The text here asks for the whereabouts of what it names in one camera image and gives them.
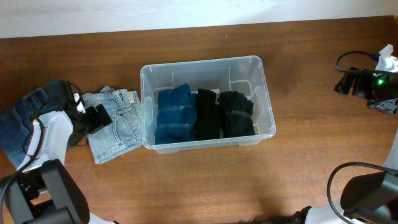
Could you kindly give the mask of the black garment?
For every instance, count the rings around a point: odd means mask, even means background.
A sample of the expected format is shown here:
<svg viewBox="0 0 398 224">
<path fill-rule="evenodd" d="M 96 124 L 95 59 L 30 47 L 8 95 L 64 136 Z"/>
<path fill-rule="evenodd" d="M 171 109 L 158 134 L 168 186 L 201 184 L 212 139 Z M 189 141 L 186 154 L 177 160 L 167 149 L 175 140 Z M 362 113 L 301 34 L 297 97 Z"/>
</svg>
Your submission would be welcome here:
<svg viewBox="0 0 398 224">
<path fill-rule="evenodd" d="M 197 139 L 199 141 L 220 137 L 220 112 L 216 105 L 216 93 L 199 88 L 197 94 Z"/>
</svg>

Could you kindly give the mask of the dark navy garment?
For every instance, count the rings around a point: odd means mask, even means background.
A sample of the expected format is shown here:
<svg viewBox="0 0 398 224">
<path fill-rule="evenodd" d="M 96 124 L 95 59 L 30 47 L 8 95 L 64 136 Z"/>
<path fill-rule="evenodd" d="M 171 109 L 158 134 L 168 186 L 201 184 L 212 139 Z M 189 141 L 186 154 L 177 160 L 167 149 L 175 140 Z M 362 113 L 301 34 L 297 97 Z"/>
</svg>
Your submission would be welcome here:
<svg viewBox="0 0 398 224">
<path fill-rule="evenodd" d="M 217 99 L 224 138 L 255 135 L 252 120 L 254 103 L 238 91 L 225 91 Z"/>
</svg>

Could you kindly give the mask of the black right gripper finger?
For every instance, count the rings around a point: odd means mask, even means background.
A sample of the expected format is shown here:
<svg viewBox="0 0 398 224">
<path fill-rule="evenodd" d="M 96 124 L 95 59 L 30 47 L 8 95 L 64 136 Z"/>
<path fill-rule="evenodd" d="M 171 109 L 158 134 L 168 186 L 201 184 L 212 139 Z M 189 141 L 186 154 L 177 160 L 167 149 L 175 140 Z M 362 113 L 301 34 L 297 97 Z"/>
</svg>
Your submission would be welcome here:
<svg viewBox="0 0 398 224">
<path fill-rule="evenodd" d="M 352 95 L 358 97 L 368 97 L 369 96 L 369 72 L 355 70 L 355 79 L 353 85 Z"/>
<path fill-rule="evenodd" d="M 348 95 L 356 79 L 356 74 L 353 73 L 356 70 L 357 68 L 351 67 L 349 72 L 345 72 L 341 80 L 335 85 L 334 91 L 342 95 Z"/>
</svg>

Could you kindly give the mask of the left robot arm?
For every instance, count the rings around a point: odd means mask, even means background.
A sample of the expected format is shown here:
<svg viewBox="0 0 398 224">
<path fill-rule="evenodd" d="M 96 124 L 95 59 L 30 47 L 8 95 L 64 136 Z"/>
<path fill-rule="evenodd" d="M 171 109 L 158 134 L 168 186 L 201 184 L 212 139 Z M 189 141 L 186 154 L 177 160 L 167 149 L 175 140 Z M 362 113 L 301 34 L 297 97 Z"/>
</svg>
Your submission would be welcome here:
<svg viewBox="0 0 398 224">
<path fill-rule="evenodd" d="M 1 179 L 1 205 L 14 223 L 104 223 L 66 170 L 68 146 L 77 145 L 112 123 L 102 104 L 85 108 L 74 83 L 46 84 L 48 102 L 34 111 L 24 160 L 15 173 Z"/>
</svg>

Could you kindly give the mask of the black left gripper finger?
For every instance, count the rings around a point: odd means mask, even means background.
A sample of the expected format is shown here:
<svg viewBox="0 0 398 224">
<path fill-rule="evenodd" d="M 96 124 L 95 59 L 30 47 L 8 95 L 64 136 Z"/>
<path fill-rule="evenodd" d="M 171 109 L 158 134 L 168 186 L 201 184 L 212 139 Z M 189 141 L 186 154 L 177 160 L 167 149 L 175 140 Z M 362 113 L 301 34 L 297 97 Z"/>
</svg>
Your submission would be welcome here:
<svg viewBox="0 0 398 224">
<path fill-rule="evenodd" d="M 103 104 L 99 104 L 95 108 L 97 110 L 98 121 L 102 126 L 107 126 L 113 122 Z"/>
<path fill-rule="evenodd" d="M 87 118 L 87 133 L 93 134 L 99 131 L 102 127 L 102 121 L 100 119 L 100 114 L 94 106 L 90 106 L 86 109 L 86 118 Z"/>
</svg>

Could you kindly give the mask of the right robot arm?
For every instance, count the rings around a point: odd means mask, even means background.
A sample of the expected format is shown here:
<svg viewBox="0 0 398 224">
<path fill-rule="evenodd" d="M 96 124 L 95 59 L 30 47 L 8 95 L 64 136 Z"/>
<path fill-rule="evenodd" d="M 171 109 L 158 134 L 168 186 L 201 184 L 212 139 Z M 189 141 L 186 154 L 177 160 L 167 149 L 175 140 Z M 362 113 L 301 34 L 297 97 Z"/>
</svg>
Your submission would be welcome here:
<svg viewBox="0 0 398 224">
<path fill-rule="evenodd" d="M 335 91 L 351 93 L 367 101 L 368 108 L 397 115 L 397 73 L 345 70 Z M 382 166 L 364 162 L 348 162 L 335 168 L 329 176 L 327 190 L 336 173 L 351 166 L 375 169 L 372 174 L 353 177 L 346 184 L 341 198 L 334 202 L 328 195 L 328 205 L 303 208 L 291 218 L 291 223 L 397 223 L 397 143 Z"/>
</svg>

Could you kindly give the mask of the light blue jeans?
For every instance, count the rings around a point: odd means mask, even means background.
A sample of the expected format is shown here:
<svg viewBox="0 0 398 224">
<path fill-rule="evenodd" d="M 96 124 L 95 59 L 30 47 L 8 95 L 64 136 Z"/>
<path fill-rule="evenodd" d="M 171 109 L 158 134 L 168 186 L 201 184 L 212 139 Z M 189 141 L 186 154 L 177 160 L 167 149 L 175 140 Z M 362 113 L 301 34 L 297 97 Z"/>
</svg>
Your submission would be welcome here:
<svg viewBox="0 0 398 224">
<path fill-rule="evenodd" d="M 141 102 L 136 91 L 108 86 L 98 93 L 83 95 L 85 108 L 103 105 L 112 123 L 87 135 L 96 164 L 121 156 L 142 146 Z"/>
</svg>

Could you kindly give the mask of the teal blue garment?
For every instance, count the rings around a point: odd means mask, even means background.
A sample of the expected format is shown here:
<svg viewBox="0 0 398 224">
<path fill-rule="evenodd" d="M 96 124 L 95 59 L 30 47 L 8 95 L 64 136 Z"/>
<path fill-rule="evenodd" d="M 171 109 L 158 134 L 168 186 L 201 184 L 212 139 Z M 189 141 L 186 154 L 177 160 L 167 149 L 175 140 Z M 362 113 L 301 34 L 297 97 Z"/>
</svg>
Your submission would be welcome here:
<svg viewBox="0 0 398 224">
<path fill-rule="evenodd" d="M 184 83 L 177 88 L 162 90 L 158 95 L 155 144 L 195 141 L 197 94 Z"/>
</svg>

